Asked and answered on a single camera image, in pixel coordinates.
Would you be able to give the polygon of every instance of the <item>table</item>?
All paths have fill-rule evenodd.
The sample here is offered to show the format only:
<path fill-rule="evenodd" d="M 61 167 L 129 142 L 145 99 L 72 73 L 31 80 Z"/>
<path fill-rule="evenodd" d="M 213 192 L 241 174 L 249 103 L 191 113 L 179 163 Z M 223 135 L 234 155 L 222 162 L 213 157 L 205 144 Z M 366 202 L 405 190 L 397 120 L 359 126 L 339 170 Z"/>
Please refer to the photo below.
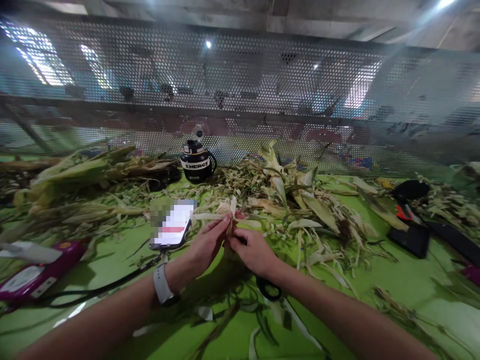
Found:
<path fill-rule="evenodd" d="M 179 187 L 184 179 L 174 184 Z M 380 234 L 380 239 L 386 239 L 389 226 L 364 203 L 354 196 L 339 196 L 338 198 L 348 207 L 356 209 L 364 221 L 373 225 Z M 383 201 L 384 205 L 393 205 Z M 114 240 L 100 241 L 97 245 L 97 256 L 88 263 L 80 263 L 71 270 L 58 284 L 54 291 L 95 289 L 115 281 L 135 269 L 132 263 L 140 256 L 152 255 L 148 246 L 145 246 L 134 257 L 126 260 L 138 246 L 150 236 L 150 226 L 128 229 L 124 232 L 125 240 L 117 243 Z M 437 239 L 432 239 L 426 259 L 420 260 L 410 255 L 391 241 L 384 243 L 385 249 L 391 252 L 398 260 L 393 263 L 385 258 L 374 256 L 369 259 L 371 270 L 358 268 L 356 277 L 348 278 L 352 282 L 363 302 L 374 306 L 372 287 L 380 286 L 388 290 L 393 298 L 415 309 L 419 314 L 447 328 L 458 338 L 468 344 L 476 358 L 480 358 L 480 311 L 458 302 L 446 290 L 435 285 L 431 280 L 435 277 L 442 283 L 448 284 L 448 278 L 440 263 L 448 270 L 452 270 L 450 258 L 453 256 L 450 249 Z M 223 249 L 215 259 L 206 274 L 211 273 L 221 259 Z M 297 248 L 294 248 L 288 257 L 296 262 Z M 183 250 L 175 253 L 178 256 Z M 320 266 L 314 266 L 313 271 L 325 279 L 326 284 L 353 296 L 348 289 L 341 288 L 335 278 Z M 99 299 L 89 300 L 84 309 Z M 324 344 L 330 351 L 332 359 L 354 359 L 355 356 L 333 335 L 329 329 L 317 318 L 309 313 L 296 300 L 289 297 L 289 302 L 307 326 L 312 336 Z M 16 352 L 31 344 L 62 319 L 67 318 L 78 306 L 66 309 L 49 308 L 22 308 L 0 318 L 0 358 L 11 359 Z M 213 311 L 222 310 L 225 304 L 218 304 Z M 155 314 L 156 319 L 165 316 L 165 313 Z M 268 313 L 268 320 L 273 336 L 279 346 L 272 346 L 260 333 L 255 340 L 259 359 L 321 359 L 324 355 L 309 342 L 295 324 L 292 331 L 277 325 L 272 315 Z M 239 311 L 231 320 L 221 336 L 208 345 L 204 359 L 247 359 L 249 355 L 249 341 L 251 332 L 258 326 L 253 313 Z M 162 324 L 156 330 L 143 336 L 129 339 L 121 344 L 110 355 L 111 359 L 185 359 L 189 358 L 209 332 L 215 327 L 214 322 L 191 327 L 187 321 L 171 324 Z M 469 359 L 471 356 L 459 345 L 442 335 L 436 328 L 426 327 L 445 349 L 458 359 Z"/>

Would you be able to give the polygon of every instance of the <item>hand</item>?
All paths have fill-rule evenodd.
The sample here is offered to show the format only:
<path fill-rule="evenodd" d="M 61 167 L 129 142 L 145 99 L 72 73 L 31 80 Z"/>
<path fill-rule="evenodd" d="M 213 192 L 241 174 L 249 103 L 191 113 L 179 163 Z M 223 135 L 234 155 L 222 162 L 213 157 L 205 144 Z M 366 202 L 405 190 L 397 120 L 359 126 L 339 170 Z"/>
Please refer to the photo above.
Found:
<path fill-rule="evenodd" d="M 219 253 L 231 218 L 232 214 L 227 214 L 223 220 L 206 224 L 192 240 L 187 251 L 165 265 L 165 278 L 172 293 L 179 294 L 188 283 L 209 268 Z"/>
<path fill-rule="evenodd" d="M 225 246 L 231 247 L 246 267 L 258 276 L 268 279 L 272 271 L 279 264 L 283 264 L 260 232 L 236 228 L 233 235 L 227 238 Z"/>

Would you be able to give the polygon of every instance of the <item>phone screen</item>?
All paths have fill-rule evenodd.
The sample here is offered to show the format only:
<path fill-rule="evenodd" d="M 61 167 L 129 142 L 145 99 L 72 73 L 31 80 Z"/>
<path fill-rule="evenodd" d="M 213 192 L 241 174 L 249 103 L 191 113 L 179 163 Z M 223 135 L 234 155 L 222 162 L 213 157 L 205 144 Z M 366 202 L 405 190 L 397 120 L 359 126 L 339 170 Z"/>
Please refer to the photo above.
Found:
<path fill-rule="evenodd" d="M 175 246 L 182 242 L 188 229 L 190 216 L 195 210 L 195 202 L 192 200 L 176 200 L 160 216 L 158 221 L 158 233 L 152 237 L 151 245 Z"/>

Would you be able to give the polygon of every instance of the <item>pink device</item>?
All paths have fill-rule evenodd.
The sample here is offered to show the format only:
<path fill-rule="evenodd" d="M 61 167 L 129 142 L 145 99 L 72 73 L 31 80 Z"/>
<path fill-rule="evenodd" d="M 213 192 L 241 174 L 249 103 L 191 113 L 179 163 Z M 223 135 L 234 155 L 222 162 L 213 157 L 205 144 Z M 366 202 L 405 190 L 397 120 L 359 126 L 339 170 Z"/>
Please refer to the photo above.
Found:
<path fill-rule="evenodd" d="M 81 240 L 56 243 L 62 252 L 52 263 L 28 265 L 0 285 L 0 301 L 8 303 L 7 312 L 38 299 L 82 258 L 87 247 Z"/>

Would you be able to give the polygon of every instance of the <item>ceiling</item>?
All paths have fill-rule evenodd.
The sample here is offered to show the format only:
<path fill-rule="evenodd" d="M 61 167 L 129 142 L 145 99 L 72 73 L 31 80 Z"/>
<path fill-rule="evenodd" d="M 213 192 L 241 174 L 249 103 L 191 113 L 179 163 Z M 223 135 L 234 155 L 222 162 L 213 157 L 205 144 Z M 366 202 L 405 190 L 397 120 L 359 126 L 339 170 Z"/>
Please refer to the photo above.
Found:
<path fill-rule="evenodd" d="M 29 0 L 64 13 L 480 51 L 478 0 Z"/>

